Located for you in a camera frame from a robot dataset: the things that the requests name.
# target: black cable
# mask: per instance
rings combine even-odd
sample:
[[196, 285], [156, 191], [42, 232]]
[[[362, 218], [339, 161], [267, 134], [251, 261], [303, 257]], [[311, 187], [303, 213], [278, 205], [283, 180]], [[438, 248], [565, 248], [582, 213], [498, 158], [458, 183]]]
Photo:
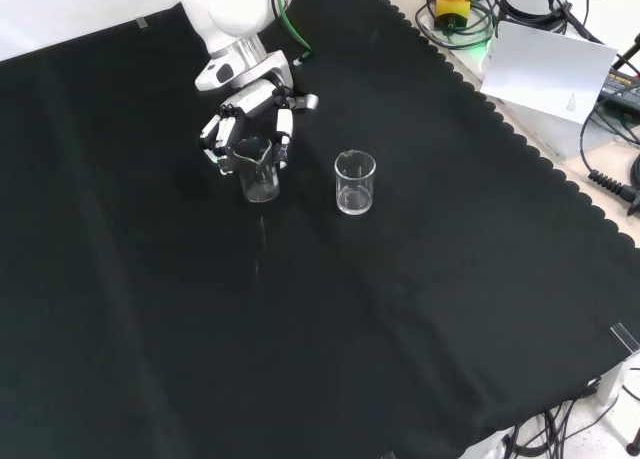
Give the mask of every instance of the black cable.
[[618, 91], [615, 94], [607, 94], [605, 96], [605, 98], [599, 104], [596, 104], [593, 107], [593, 109], [591, 109], [591, 112], [587, 116], [587, 120], [584, 121], [584, 124], [582, 125], [582, 129], [580, 130], [580, 157], [582, 157], [582, 162], [584, 163], [585, 167], [589, 170], [589, 172], [593, 172], [593, 168], [587, 162], [587, 158], [585, 157], [585, 154], [584, 154], [584, 131], [587, 129], [587, 124], [589, 124], [589, 121], [591, 120], [593, 115], [596, 113], [596, 111], [599, 108], [603, 107], [607, 102], [609, 102], [609, 100], [611, 98], [613, 98], [616, 94], [623, 94], [623, 93], [625, 93], [627, 91], [630, 91], [631, 89], [634, 89], [636, 87], [638, 87], [637, 84], [632, 84], [630, 86], [627, 86], [627, 87], [621, 89], [620, 91]]
[[589, 7], [591, 6], [591, 0], [587, 0], [587, 13], [584, 15], [584, 21], [582, 21], [582, 25], [587, 25], [587, 19], [589, 19]]
[[562, 440], [562, 443], [564, 444], [566, 441], [568, 441], [569, 439], [571, 439], [573, 436], [577, 436], [578, 434], [586, 431], [587, 429], [592, 428], [593, 426], [595, 426], [596, 424], [598, 424], [607, 414], [609, 414], [609, 412], [611, 412], [611, 409], [613, 409], [613, 407], [618, 403], [618, 398], [620, 396], [616, 397], [616, 400], [613, 401], [613, 404], [611, 404], [606, 411], [604, 411], [602, 414], [600, 414], [600, 417], [598, 417], [598, 419], [596, 419], [594, 422], [592, 422], [591, 424], [589, 424], [586, 427], [583, 427], [582, 429], [580, 429], [579, 431], [574, 432], [573, 434], [570, 434], [569, 436], [567, 436], [566, 438], [564, 438]]
[[631, 392], [629, 389], [627, 389], [627, 386], [622, 386], [622, 389], [624, 390], [624, 392], [626, 392], [631, 397], [633, 397], [636, 401], [640, 402], [640, 397], [636, 396], [633, 392]]
[[[304, 47], [305, 49], [307, 49], [307, 46], [305, 46], [304, 44], [302, 44], [298, 38], [293, 34], [293, 32], [291, 32], [291, 30], [286, 26], [286, 24], [283, 22], [282, 17], [280, 16], [280, 12], [278, 12], [278, 5], [277, 5], [277, 0], [271, 0], [271, 9], [273, 10], [273, 17], [275, 18], [275, 21], [278, 23], [278, 25], [282, 28], [282, 30], [284, 32], [287, 33], [287, 35], [293, 39], [296, 44], [300, 44], [302, 47]], [[304, 59], [307, 59], [309, 56], [311, 55], [311, 51], [307, 49], [307, 51], [302, 54], [302, 56], [300, 56], [297, 61], [302, 61]]]
[[633, 165], [631, 166], [631, 184], [634, 187], [640, 189], [640, 156], [633, 161]]
[[624, 113], [620, 113], [620, 124], [622, 125], [623, 129], [629, 133], [632, 138], [632, 142], [640, 146], [640, 139], [638, 139], [638, 136], [634, 134], [634, 132], [627, 124], [627, 119], [624, 117]]

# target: black cloth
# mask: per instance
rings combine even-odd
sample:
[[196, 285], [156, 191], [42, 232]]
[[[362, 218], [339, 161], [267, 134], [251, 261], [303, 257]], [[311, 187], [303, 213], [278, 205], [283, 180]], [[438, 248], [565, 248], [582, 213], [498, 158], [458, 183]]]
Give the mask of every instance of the black cloth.
[[266, 206], [196, 146], [229, 91], [179, 6], [0, 66], [0, 456], [452, 459], [640, 337], [632, 241], [396, 10], [292, 17], [320, 105]]

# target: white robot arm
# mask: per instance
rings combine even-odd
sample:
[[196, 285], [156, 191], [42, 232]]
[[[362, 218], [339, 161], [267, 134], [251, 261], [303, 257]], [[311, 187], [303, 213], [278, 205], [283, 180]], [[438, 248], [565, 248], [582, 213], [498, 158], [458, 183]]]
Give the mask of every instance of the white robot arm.
[[199, 90], [222, 87], [267, 59], [258, 33], [275, 20], [271, 0], [181, 1], [211, 56], [196, 79]]
[[208, 91], [230, 84], [240, 89], [205, 126], [200, 146], [222, 174], [234, 172], [241, 166], [234, 149], [248, 139], [242, 137], [243, 125], [275, 107], [277, 131], [270, 140], [275, 162], [283, 169], [289, 161], [293, 110], [313, 110], [318, 98], [293, 95], [293, 77], [284, 53], [267, 54], [258, 37], [276, 20], [272, 0], [182, 0], [182, 4], [211, 56], [196, 87]]

